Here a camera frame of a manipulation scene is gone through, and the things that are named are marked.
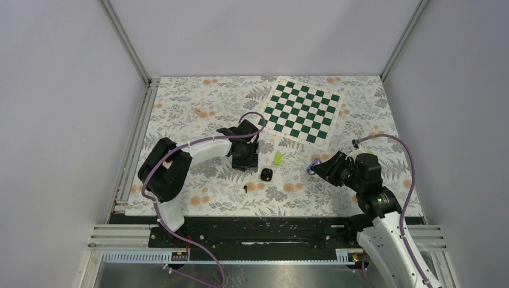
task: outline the green square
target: green square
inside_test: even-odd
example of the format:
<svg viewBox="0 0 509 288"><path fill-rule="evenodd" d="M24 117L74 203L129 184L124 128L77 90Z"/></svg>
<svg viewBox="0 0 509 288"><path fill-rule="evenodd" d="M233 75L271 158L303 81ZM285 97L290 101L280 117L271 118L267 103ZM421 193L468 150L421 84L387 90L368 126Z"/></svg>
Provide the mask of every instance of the green square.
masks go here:
<svg viewBox="0 0 509 288"><path fill-rule="evenodd" d="M304 133L309 133L309 130L311 130L311 127L303 125L301 128L301 131Z"/></svg>
<svg viewBox="0 0 509 288"><path fill-rule="evenodd" d="M332 120L330 120L329 118L324 118L324 119L322 120L322 124L325 124L325 125L327 125L327 126L330 126L330 125L331 125L331 123L332 123Z"/></svg>
<svg viewBox="0 0 509 288"><path fill-rule="evenodd" d="M299 137L299 131L292 129L292 131L290 132L290 136Z"/></svg>
<svg viewBox="0 0 509 288"><path fill-rule="evenodd" d="M283 131L283 126L281 124L276 124L274 126L274 130L281 132Z"/></svg>
<svg viewBox="0 0 509 288"><path fill-rule="evenodd" d="M318 130L320 130L320 126L322 126L322 124L315 122L315 121L313 121L313 123L311 124L311 127L313 127L314 129L318 129Z"/></svg>
<svg viewBox="0 0 509 288"><path fill-rule="evenodd" d="M316 136L313 136L313 135L308 135L306 138L306 141L311 142L311 143L314 143L315 140L316 140Z"/></svg>
<svg viewBox="0 0 509 288"><path fill-rule="evenodd" d="M295 124L294 121L286 120L285 126L292 128L294 124Z"/></svg>
<svg viewBox="0 0 509 288"><path fill-rule="evenodd" d="M325 139L327 137L327 133L323 131L318 131L318 137Z"/></svg>
<svg viewBox="0 0 509 288"><path fill-rule="evenodd" d="M271 115L271 116L270 116L270 118L269 118L269 121L270 121L270 122L274 122L274 123L276 123L276 122L277 122L277 120L278 120L278 118L279 118L279 117L277 117L276 115Z"/></svg>

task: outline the cable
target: cable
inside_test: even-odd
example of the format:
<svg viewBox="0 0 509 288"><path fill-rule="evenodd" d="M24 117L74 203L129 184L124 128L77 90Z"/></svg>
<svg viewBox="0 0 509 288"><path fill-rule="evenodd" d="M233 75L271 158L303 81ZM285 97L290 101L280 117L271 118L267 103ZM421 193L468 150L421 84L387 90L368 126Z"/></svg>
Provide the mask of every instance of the cable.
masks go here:
<svg viewBox="0 0 509 288"><path fill-rule="evenodd" d="M261 131L263 131L263 129L265 128L265 126L267 125L267 120L264 118L264 116L258 112L254 112L254 111L251 111L251 112L247 112L245 114L243 114L240 119L239 119L239 123L242 121L242 119L244 119L244 117L246 117L247 115L249 114L255 114L255 115L258 115L262 118L262 120L264 121L264 125L262 126L262 128L260 128L260 130L258 130L257 132L254 132L254 133L251 133L251 134L246 134L246 135L233 135L233 136L217 136L217 137L205 137L205 138L201 138L201 139L198 139L198 140L194 140L190 143L186 143L186 144L182 144L180 146L177 146L175 149L169 151L165 156L163 156L163 158L161 158L161 160L159 160L159 162L157 162L157 164L154 166L154 168L152 168L152 170L150 171L150 173L148 173L145 181L143 182L143 187L142 187L142 196L147 198L147 199L150 199L154 202L154 208L155 208L155 213L157 215L157 218L159 221L159 223L161 223L161 226L163 226L172 236L176 237L177 239L180 239L184 242L187 242L189 244L193 244L199 248L201 248L203 251L205 251L207 254L209 254L209 256L215 261L215 263L217 264L217 266L219 267L219 271L221 272L221 278L222 278L222 282L221 282L221 285L215 285L215 284L211 284L211 283L207 283L205 281L202 281L194 276L191 276L189 274L186 274L184 272L181 272L179 270L174 270L172 268L169 268L169 272L175 272L179 275L182 275L184 277L187 277L191 280L194 280L198 283L201 283L203 285L206 285L206 286L209 286L209 287L213 287L213 288L221 288L223 287L224 285L226 285L226 276L224 274L224 269L223 267L221 266L221 263L219 263L219 260L217 260L217 258L212 254L212 252L210 252L209 249L205 248L203 245L201 245L200 243L197 243L197 242L194 242L192 240L189 240L187 238L184 238L182 236L180 236L179 234L175 233L174 231L172 231L170 229L170 227L168 227L168 225L163 221L163 218L161 217L161 212L159 211L157 205L155 204L156 203L156 198L155 197L152 197L148 194L145 193L146 191L146 186L148 184L148 182L150 181L150 179L152 178L152 176L155 174L155 171L163 164L163 162L168 159L173 153L181 150L181 149L184 149L186 147L189 147L189 146L193 146L194 144L198 144L198 143L201 143L201 142L206 142L206 141L211 141L211 140L219 140L219 139L242 139L242 138L248 138L248 137L253 137L253 136L258 136L258 134L260 134Z"/></svg>
<svg viewBox="0 0 509 288"><path fill-rule="evenodd" d="M364 274L364 278L366 278L367 282L369 283L369 285L373 288L375 288L375 285L373 285L373 283L371 282L371 280L369 280L369 278L367 278L367 273L366 273L366 254L364 254L363 256L363 261L361 262L361 265L362 265L362 269L363 269L363 274Z"/></svg>
<svg viewBox="0 0 509 288"><path fill-rule="evenodd" d="M415 257L415 254L412 251L412 248L410 247L410 243L406 239L405 229L403 228L403 225L405 223L406 208L410 204L410 197L412 196L412 192L414 192L414 187L415 187L414 158L412 157L412 153L410 153L410 148L408 148L408 146L406 146L406 144L403 142L403 140L399 139L396 136L392 136L392 135L388 135L388 134L375 134L372 136L367 136L367 137L359 139L359 143L364 142L369 139L372 139L372 138L375 138L375 137L387 137L387 138L394 139L394 140L398 141L401 145L403 145L403 147L406 150L406 153L408 154L408 158L410 159L410 167L411 167L410 174L412 176L412 184L410 185L410 190L408 191L408 195L406 196L405 204L403 205L403 208L401 209L401 216L399 218L399 230L401 233L401 237L403 239L403 243L405 243L406 250L408 251L408 254L410 255L410 258L412 259L412 262L414 263L415 267L417 268L417 271L419 271L419 274L421 274L421 277L423 278L424 282L427 284L428 288L433 288L428 277L424 273L424 270L422 269L421 265L419 265L419 262L417 261L417 258Z"/></svg>

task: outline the metal frame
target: metal frame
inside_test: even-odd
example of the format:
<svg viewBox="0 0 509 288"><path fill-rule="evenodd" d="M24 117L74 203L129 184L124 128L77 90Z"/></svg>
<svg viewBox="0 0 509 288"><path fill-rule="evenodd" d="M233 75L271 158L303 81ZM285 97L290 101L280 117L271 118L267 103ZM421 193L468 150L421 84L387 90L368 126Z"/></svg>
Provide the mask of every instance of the metal frame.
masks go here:
<svg viewBox="0 0 509 288"><path fill-rule="evenodd" d="M134 66L136 67L136 70L138 71L138 74L140 74L140 77L142 78L143 82L145 82L146 85L150 84L150 76L146 72L145 67L142 64L142 61L140 60L138 54L136 53L136 50L133 47L133 43L131 43L131 40L129 40L129 37L127 37L127 34L125 33L125 29L122 26L122 23L118 19L118 16L116 15L115 10L113 9L112 4L109 0L99 0L99 3L104 9L104 12L106 13L106 16L111 21L111 24L113 28L115 29L116 34L118 35L118 38L120 39L120 42L122 42L122 45L125 48L125 51L129 55L129 58L133 61Z"/></svg>
<svg viewBox="0 0 509 288"><path fill-rule="evenodd" d="M389 61L387 61L387 64L385 64L385 67L382 70L382 74L380 75L380 79L382 79L382 82L385 82L385 79L387 79L387 76L391 72L391 69L393 68L394 63L396 62L399 55L401 54L401 51L405 47L406 42L408 41L408 38L414 31L415 25L421 18L422 14L424 13L424 10L426 9L429 2L431 2L431 0L421 0L419 2L419 4L417 5L417 8L415 9L412 17L410 18L410 21L406 25L406 28L403 31L403 34L401 35L398 43L396 44L396 47L394 48L393 53L389 57Z"/></svg>
<svg viewBox="0 0 509 288"><path fill-rule="evenodd" d="M160 79L152 79L145 70L142 61L138 57L131 41L129 40L125 29L123 28L112 4L109 0L99 0L107 17L110 19L115 32L122 42L130 59L133 61L136 70L138 71L142 80L147 84L147 90L142 97L140 107L136 115L136 124L131 133L128 141L128 148L122 161L122 168L119 172L117 179L117 186L113 194L112 203L110 208L114 211L122 211L124 208L121 205L127 201L130 192L130 184L134 179L134 174L139 159L141 147L145 137L146 129L152 107L154 105L157 88L159 87ZM412 34L415 25L420 19L422 13L426 9L430 0L421 0L415 9L409 23L407 24L402 36L400 37L396 47L394 48L387 64L385 65L381 79L385 81L389 75L394 63L401 54L408 38ZM150 237L150 228L154 225L131 225L131 224L99 224L96 225L92 233L89 248L86 255L86 267L82 270L79 276L78 287L88 288L94 287L97 275L99 273L100 264L102 261L117 261L123 263L159 263L160 259L165 259L163 256L172 251L178 250L176 248L149 248L148 241ZM451 261L447 251L447 246L442 237L442 232L439 226L436 225L409 225L409 232L414 238L415 243L420 250L430 253L435 265L443 267L437 269L437 275L440 282L445 287L459 287L456 274L451 266ZM362 249L348 249L339 250L337 253L353 252L362 253ZM214 263L213 261L201 261L201 264ZM267 264L267 262L224 262L224 264ZM294 264L294 265L312 265L314 262L302 261L289 261L289 262L274 262L275 264ZM338 265L336 262L330 262L332 265Z"/></svg>
<svg viewBox="0 0 509 288"><path fill-rule="evenodd" d="M163 263L171 252L180 248L149 248L150 228L157 225L100 224L94 227L89 242L89 259L83 280L79 287L94 287L101 262L116 263ZM430 254L439 281L444 288L457 288L457 278L451 267L447 246L442 231L437 225L408 225L409 233L423 252ZM221 261L222 264L236 265L347 265L342 256L348 253L362 253L361 248L336 249L338 261ZM193 264L215 264L214 261L189 261Z"/></svg>

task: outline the chessboard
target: chessboard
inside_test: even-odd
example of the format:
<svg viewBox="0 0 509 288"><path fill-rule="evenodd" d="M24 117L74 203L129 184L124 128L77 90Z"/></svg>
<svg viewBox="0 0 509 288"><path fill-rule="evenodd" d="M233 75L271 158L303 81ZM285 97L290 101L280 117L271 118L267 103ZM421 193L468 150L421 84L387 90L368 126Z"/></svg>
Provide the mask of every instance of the chessboard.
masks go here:
<svg viewBox="0 0 509 288"><path fill-rule="evenodd" d="M342 101L338 92L278 77L262 106L264 131L326 151Z"/></svg>

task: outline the purple object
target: purple object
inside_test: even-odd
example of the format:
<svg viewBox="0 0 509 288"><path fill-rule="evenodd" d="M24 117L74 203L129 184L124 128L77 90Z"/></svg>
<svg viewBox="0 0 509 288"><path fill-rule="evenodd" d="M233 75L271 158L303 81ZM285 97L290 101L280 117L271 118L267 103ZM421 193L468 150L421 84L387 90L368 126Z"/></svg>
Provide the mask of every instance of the purple object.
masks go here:
<svg viewBox="0 0 509 288"><path fill-rule="evenodd" d="M313 162L311 162L311 164L309 164L309 166L307 166L306 168L306 172L309 174L309 175L314 175L316 174L315 172L311 171L311 167L313 167L314 165L318 165L318 164L322 164L322 160L318 159L318 158L315 158L313 160Z"/></svg>

